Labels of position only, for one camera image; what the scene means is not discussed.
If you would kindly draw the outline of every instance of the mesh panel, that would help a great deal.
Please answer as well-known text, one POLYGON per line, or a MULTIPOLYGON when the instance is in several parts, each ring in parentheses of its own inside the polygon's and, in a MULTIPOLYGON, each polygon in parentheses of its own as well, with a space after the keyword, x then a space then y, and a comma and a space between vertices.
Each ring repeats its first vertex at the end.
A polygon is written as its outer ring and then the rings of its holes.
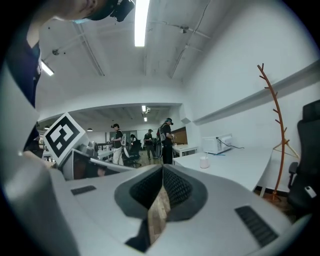
POLYGON ((163 173, 163 185, 168 194, 171 209, 186 201, 192 193, 192 185, 167 169, 163 173))
POLYGON ((162 169, 155 171, 130 188, 130 195, 149 209, 162 187, 162 169))

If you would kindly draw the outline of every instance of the desk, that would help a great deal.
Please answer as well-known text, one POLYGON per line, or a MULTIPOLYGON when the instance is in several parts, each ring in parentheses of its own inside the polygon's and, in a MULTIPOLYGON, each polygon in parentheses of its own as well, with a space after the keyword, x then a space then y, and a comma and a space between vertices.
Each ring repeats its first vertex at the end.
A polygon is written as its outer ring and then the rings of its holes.
POLYGON ((101 160, 102 158, 111 156, 114 153, 113 150, 98 150, 98 158, 101 160))
MULTIPOLYGON (((272 149, 259 147, 233 148, 222 154, 208 154, 210 166, 206 169, 200 168, 200 157, 204 157, 206 153, 196 153, 174 158, 173 163, 178 166, 232 180, 253 191, 258 182, 267 175, 265 170, 270 162, 272 149)), ((260 197, 264 195, 265 190, 266 184, 263 184, 260 197)))
POLYGON ((194 151, 197 153, 198 147, 197 146, 190 146, 190 145, 176 145, 172 147, 174 152, 177 152, 180 157, 183 157, 184 152, 194 151))

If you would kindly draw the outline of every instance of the black pants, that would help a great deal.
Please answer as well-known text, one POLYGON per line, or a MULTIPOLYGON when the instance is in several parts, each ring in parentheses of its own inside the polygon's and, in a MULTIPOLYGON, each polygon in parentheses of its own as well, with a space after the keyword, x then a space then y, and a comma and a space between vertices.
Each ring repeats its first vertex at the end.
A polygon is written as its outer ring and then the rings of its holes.
POLYGON ((155 158, 156 154, 155 154, 155 148, 154 145, 145 145, 146 146, 146 152, 148 154, 148 158, 150 158, 150 151, 152 153, 152 156, 155 158))
POLYGON ((162 159, 164 164, 172 165, 172 145, 163 145, 162 159))

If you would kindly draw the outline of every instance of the power cord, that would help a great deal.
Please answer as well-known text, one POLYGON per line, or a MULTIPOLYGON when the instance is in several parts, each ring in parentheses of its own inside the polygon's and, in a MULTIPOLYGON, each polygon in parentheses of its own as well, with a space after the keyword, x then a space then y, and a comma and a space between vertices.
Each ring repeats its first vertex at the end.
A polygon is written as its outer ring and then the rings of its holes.
POLYGON ((244 147, 236 147, 236 146, 232 146, 232 145, 227 145, 226 143, 222 142, 218 137, 216 137, 217 140, 219 140, 222 144, 226 145, 227 147, 234 147, 236 149, 244 149, 244 147))

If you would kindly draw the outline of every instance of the wooden panel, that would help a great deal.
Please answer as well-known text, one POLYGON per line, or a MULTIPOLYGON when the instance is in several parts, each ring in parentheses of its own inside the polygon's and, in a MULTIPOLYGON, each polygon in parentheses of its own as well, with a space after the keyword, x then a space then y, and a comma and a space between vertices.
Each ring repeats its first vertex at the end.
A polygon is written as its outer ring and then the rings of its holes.
POLYGON ((175 135, 175 140, 173 143, 177 143, 178 145, 181 145, 181 144, 187 145, 188 144, 186 127, 182 127, 180 129, 173 130, 173 131, 171 131, 171 133, 175 135))

